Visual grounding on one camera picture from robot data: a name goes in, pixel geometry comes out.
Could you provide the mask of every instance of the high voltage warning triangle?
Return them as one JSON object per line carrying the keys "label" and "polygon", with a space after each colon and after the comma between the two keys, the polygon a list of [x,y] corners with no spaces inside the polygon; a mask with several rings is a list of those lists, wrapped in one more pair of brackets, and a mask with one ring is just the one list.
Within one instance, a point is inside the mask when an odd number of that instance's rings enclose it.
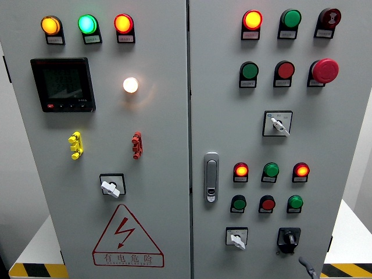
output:
{"label": "high voltage warning triangle", "polygon": [[93,250],[96,266],[164,267],[164,254],[125,205],[118,205]]}

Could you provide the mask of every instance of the orange indicator light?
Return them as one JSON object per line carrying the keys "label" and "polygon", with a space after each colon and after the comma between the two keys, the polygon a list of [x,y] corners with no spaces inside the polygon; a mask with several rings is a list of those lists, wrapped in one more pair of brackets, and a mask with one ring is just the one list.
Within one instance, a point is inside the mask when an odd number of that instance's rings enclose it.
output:
{"label": "orange indicator light", "polygon": [[124,13],[117,15],[114,19],[115,29],[121,33],[129,33],[133,29],[133,19]]}
{"label": "orange indicator light", "polygon": [[246,176],[248,174],[248,166],[245,163],[239,163],[235,166],[237,176]]}
{"label": "orange indicator light", "polygon": [[60,31],[60,21],[55,16],[45,16],[41,20],[41,28],[47,35],[56,35]]}
{"label": "orange indicator light", "polygon": [[299,177],[305,177],[310,173],[310,168],[305,163],[299,163],[295,166],[295,174]]}
{"label": "orange indicator light", "polygon": [[262,24],[262,14],[258,10],[249,10],[243,17],[243,24],[247,29],[257,30]]}

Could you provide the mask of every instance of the green push button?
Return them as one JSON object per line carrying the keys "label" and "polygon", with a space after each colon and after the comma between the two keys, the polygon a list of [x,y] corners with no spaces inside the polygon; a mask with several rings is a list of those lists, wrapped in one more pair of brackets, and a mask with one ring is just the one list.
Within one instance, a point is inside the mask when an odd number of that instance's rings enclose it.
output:
{"label": "green push button", "polygon": [[300,196],[291,196],[288,200],[288,204],[291,208],[299,209],[301,206],[303,206],[303,200]]}
{"label": "green push button", "polygon": [[258,74],[258,67],[254,63],[249,63],[243,68],[243,76],[248,79],[252,79]]}
{"label": "green push button", "polygon": [[298,10],[288,10],[284,12],[282,22],[289,28],[298,26],[301,22],[301,13]]}
{"label": "green push button", "polygon": [[234,202],[234,208],[235,209],[242,210],[242,209],[245,208],[245,206],[246,206],[246,202],[242,199],[239,199],[239,200]]}
{"label": "green push button", "polygon": [[269,177],[275,177],[279,173],[279,167],[275,163],[269,163],[265,165],[263,172]]}

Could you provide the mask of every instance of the lightning bolt symbol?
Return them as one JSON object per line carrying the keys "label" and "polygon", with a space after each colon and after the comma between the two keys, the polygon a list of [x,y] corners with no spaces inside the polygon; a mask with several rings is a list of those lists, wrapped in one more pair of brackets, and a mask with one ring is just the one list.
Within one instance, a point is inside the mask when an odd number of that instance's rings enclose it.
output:
{"label": "lightning bolt symbol", "polygon": [[120,231],[121,228],[123,228],[123,226],[126,224],[126,222],[128,221],[128,218],[124,218],[123,221],[121,221],[120,225],[118,226],[117,230],[115,231],[115,234],[123,234],[123,233],[128,233],[127,237],[123,240],[123,242],[119,243],[119,245],[117,246],[118,249],[120,249],[121,247],[124,246],[124,242],[125,240],[127,240],[127,238],[133,233],[133,231],[135,230],[135,228],[130,228],[129,230],[125,230],[125,231]]}

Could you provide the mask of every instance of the button label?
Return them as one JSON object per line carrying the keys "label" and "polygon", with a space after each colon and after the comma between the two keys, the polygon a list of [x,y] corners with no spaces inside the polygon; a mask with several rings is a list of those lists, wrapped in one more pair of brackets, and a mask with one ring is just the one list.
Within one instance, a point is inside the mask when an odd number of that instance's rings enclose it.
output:
{"label": "button label", "polygon": [[243,32],[243,39],[258,39],[258,32]]}

